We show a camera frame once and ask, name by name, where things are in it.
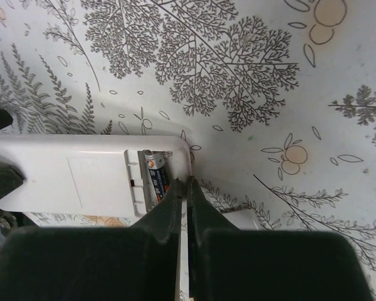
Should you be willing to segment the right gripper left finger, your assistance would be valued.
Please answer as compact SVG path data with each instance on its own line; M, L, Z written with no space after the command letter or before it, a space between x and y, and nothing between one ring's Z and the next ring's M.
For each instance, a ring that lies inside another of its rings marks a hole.
M129 227L23 227L0 249L0 300L175 300L182 184Z

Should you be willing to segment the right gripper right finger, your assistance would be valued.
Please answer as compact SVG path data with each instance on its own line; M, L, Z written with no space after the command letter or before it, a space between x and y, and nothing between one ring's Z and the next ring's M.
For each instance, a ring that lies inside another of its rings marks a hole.
M332 232L241 230L187 182L194 300L371 300L350 243Z

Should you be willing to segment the white battery cover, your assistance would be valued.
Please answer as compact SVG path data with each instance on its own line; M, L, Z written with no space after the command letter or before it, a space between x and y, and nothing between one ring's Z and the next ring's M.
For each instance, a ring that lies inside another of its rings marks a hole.
M242 209L221 214L226 220L228 227L240 230L261 230L261 223L252 209Z

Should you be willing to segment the grey white remote control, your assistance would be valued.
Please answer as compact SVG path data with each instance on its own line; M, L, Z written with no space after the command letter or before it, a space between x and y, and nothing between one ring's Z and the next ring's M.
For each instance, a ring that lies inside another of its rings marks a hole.
M0 163L23 178L0 208L139 218L157 202L145 151L172 153L170 179L192 173L189 146L176 136L0 134Z

